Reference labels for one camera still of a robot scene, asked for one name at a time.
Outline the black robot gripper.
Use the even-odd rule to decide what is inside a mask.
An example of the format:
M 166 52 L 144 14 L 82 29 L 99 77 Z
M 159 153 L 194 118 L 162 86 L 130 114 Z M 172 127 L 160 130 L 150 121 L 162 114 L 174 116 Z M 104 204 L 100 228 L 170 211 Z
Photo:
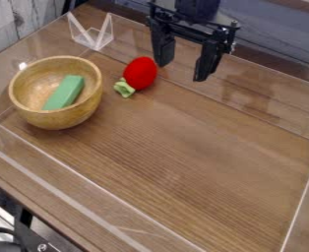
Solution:
M 235 33 L 241 28 L 237 20 L 219 11 L 219 2 L 150 2 L 150 17 L 160 22 L 179 25 L 195 32 L 222 36 L 223 51 L 231 53 L 235 47 Z M 155 62 L 167 66 L 175 58 L 176 40 L 170 26 L 152 20 L 150 23 L 151 42 Z M 222 58 L 217 41 L 209 40 L 202 45 L 201 56 L 195 61 L 195 82 L 203 82 L 215 72 Z

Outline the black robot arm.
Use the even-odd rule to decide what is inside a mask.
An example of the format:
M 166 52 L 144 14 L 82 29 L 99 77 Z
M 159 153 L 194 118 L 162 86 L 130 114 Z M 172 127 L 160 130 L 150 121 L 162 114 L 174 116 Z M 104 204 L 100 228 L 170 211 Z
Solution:
M 176 38 L 202 46 L 195 61 L 195 82 L 217 71 L 222 56 L 235 47 L 237 20 L 219 12 L 221 0 L 150 0 L 147 26 L 151 30 L 154 59 L 160 67 L 175 59 Z

